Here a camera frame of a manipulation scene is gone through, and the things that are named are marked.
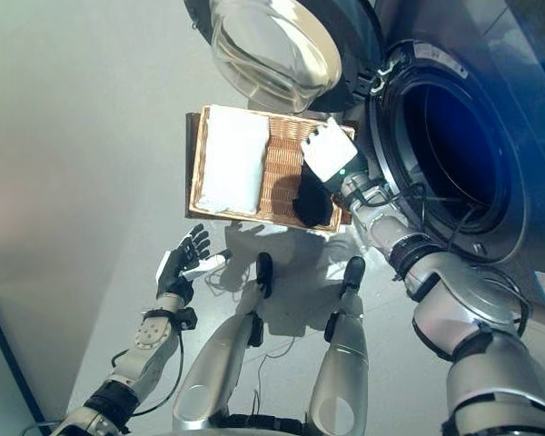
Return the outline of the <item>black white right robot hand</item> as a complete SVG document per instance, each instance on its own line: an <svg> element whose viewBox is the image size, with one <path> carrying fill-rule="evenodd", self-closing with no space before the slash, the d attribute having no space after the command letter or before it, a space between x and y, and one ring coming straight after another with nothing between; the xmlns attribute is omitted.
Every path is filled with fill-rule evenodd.
<svg viewBox="0 0 545 436"><path fill-rule="evenodd" d="M331 193L340 193L348 176L367 171L367 160L333 117L309 133L301 148L304 162Z"/></svg>

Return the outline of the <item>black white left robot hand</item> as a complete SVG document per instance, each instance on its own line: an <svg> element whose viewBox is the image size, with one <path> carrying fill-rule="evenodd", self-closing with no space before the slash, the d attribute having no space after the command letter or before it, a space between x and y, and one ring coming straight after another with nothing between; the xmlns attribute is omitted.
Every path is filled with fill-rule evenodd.
<svg viewBox="0 0 545 436"><path fill-rule="evenodd" d="M232 252L226 248L210 254L209 232L199 223L179 242L176 248L166 251L155 275L156 298L178 297L181 306L193 298L193 281L225 265Z"/></svg>

